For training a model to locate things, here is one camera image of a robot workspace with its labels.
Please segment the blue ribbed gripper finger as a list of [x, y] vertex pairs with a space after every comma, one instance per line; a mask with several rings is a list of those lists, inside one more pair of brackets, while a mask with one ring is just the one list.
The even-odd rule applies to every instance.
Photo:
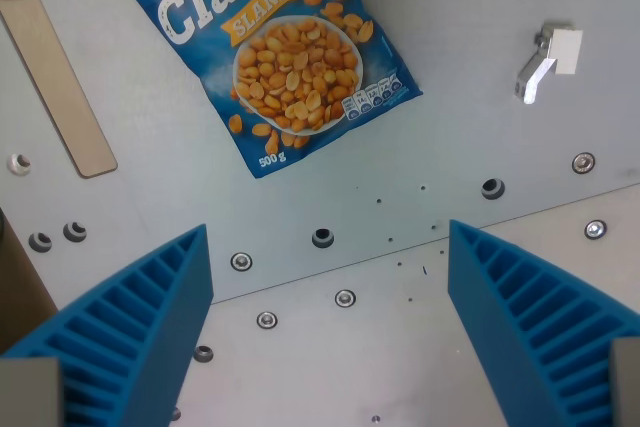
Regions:
[[639, 316], [470, 225], [449, 224], [448, 294], [510, 426], [611, 426], [609, 352]]
[[167, 426], [213, 297], [200, 225], [105, 279], [5, 355], [58, 360], [66, 426]]

